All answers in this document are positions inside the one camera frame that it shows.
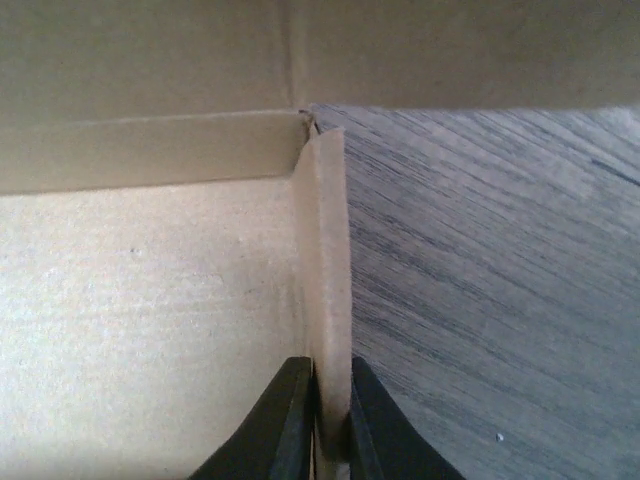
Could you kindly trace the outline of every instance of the brown cardboard box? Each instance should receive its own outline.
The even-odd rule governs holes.
[[[298,354],[330,447],[342,135],[298,109],[632,102],[631,3],[0,1],[0,477],[184,477]]]

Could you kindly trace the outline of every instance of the gray wooden surface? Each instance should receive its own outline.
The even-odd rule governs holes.
[[[640,115],[316,111],[355,350],[420,433],[470,480],[640,479]]]

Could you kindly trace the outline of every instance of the open cardboard box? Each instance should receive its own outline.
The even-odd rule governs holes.
[[[342,134],[298,109],[637,98],[631,2],[530,3],[0,1],[0,477],[183,478],[301,354],[331,449]]]

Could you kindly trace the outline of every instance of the wood grain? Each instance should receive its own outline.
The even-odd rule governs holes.
[[[316,111],[354,348],[423,436],[469,479],[640,478],[638,112]]]

